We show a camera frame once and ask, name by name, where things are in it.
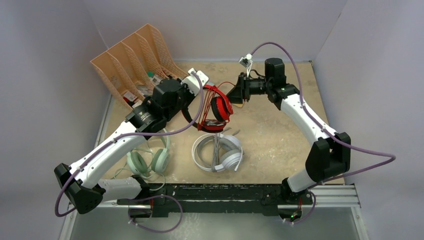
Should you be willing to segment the red black headphones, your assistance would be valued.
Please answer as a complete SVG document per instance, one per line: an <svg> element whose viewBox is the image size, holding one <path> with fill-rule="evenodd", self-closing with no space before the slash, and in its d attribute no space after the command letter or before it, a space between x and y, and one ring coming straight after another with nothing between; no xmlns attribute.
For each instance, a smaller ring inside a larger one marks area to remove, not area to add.
<svg viewBox="0 0 424 240"><path fill-rule="evenodd" d="M192 126L205 133L221 133L230 121L230 116L234 113L231 103L217 86L206 84L203 89L207 90L206 103L203 105L206 110L203 113L203 119L198 123L193 123ZM206 119L209 109L212 110L215 119Z"/></svg>

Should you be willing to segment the white over-ear headphones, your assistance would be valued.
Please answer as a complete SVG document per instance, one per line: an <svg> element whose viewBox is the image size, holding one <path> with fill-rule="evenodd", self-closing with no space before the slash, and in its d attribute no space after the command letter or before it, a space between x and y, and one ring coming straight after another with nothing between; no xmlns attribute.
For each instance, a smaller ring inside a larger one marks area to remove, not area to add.
<svg viewBox="0 0 424 240"><path fill-rule="evenodd" d="M202 155L206 144L213 145L212 160L207 163ZM237 171L244 156L241 141L234 134L207 133L198 137L192 145L191 157L201 170L218 173L225 170Z"/></svg>

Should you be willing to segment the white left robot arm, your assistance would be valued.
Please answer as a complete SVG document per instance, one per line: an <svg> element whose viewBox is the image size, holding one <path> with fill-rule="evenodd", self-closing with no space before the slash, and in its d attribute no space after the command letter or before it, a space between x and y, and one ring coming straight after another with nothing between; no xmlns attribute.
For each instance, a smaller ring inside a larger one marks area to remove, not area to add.
<svg viewBox="0 0 424 240"><path fill-rule="evenodd" d="M183 80L166 78L156 85L151 95L145 97L125 117L113 134L80 160L67 165L59 164L54 174L60 192L54 206L54 214L64 217L72 209L61 213L59 204L65 195L80 214L86 214L100 203L110 200L129 199L138 205L146 203L149 191L139 176L124 179L104 179L103 175L124 155L146 142L150 137L179 134L193 126L195 120L171 132L163 132L167 123L180 111L185 110L196 96L203 96L208 83L198 75Z"/></svg>

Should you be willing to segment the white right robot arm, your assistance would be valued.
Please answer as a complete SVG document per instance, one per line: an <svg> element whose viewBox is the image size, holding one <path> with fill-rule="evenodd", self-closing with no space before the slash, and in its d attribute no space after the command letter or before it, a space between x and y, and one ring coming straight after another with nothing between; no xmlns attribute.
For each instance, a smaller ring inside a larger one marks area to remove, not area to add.
<svg viewBox="0 0 424 240"><path fill-rule="evenodd" d="M338 133L308 109L300 90L287 83L282 59L266 59L264 76L251 78L247 73L240 73L236 85L226 96L232 104L242 104L252 95L267 95L271 103L295 122L311 145L305 167L281 182L280 196L284 202L292 204L306 189L350 169L350 136Z"/></svg>

